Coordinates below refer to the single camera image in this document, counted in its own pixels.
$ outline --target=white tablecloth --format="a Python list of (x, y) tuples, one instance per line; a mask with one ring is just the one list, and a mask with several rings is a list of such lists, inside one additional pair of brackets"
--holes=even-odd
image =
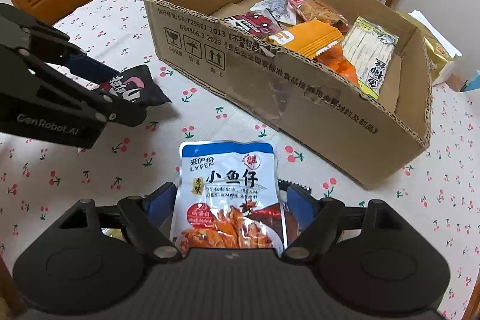
[[(311, 187), (317, 198), (328, 195), (349, 206), (384, 199), (423, 234), (450, 266), (451, 281), (439, 310), (449, 319), (462, 317), (480, 262), (480, 91), (434, 88), (430, 149), (383, 186), (365, 191), (303, 145), (158, 60), (142, 0), (94, 0), (56, 27), (118, 70), (148, 64), (172, 103), (150, 108), (136, 128), (109, 124), (87, 151), (0, 135), (0, 254), (10, 269), (78, 199), (115, 204), (166, 181), (178, 183), (178, 147), (186, 139), (272, 140), (280, 178)], [(59, 71), (92, 87), (67, 69)]]

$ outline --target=dried tofu skin package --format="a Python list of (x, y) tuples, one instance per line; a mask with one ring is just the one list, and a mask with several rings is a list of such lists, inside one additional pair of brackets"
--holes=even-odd
[(357, 18), (341, 43), (343, 55), (357, 70), (360, 88), (375, 99), (397, 43), (398, 36), (362, 17)]
[(184, 142), (180, 161), (170, 240), (184, 256), (191, 247), (283, 252), (287, 232), (273, 143)]

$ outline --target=printed warning symbol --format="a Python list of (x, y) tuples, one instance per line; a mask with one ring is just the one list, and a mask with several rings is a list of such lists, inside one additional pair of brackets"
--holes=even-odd
[(180, 41), (180, 35), (177, 31), (173, 31), (172, 29), (165, 28), (165, 36), (166, 41), (169, 44), (176, 46), (177, 48), (182, 49), (182, 42)]
[(185, 50), (188, 53), (198, 57), (199, 59), (202, 58), (202, 45), (200, 44), (200, 41), (184, 34), (183, 43), (185, 44)]
[(207, 44), (205, 44), (205, 60), (207, 60), (207, 63), (225, 71), (225, 54)]

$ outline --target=yellow snack package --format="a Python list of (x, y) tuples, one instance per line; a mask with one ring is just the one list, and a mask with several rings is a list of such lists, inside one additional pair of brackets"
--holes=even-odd
[(265, 41), (282, 45), (300, 53), (300, 55), (313, 59), (319, 50), (342, 38), (343, 35), (337, 28), (314, 19), (268, 36)]

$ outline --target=snack bag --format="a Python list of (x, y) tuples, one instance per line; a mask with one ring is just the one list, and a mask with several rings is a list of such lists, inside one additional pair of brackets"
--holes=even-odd
[(317, 19), (323, 23), (337, 28), (342, 34), (350, 30), (347, 19), (339, 14), (333, 7), (319, 0), (289, 0), (304, 21)]
[(259, 39), (263, 39), (282, 30), (267, 9), (249, 11), (248, 13), (231, 16), (225, 18), (224, 21), (236, 28), (253, 34)]
[(314, 19), (271, 35), (265, 41), (282, 45), (313, 59), (319, 50), (342, 38), (343, 36), (337, 28)]
[(278, 198), (275, 146), (269, 142), (184, 142), (170, 231), (189, 247), (275, 248), (287, 243)]
[(135, 102), (141, 106), (159, 106), (170, 102), (162, 89), (155, 84), (145, 64), (129, 68), (98, 86), (101, 90)]
[(360, 88), (375, 99), (378, 99), (397, 43), (398, 36), (362, 17), (357, 18), (342, 42), (345, 58), (357, 70)]
[(333, 69), (337, 74), (342, 75), (358, 86), (357, 70), (344, 57), (342, 47), (337, 41), (319, 50), (315, 60)]
[(297, 21), (295, 9), (289, 5), (288, 0), (262, 0), (250, 8), (251, 11), (263, 9), (268, 9), (277, 21), (289, 25), (294, 25)]

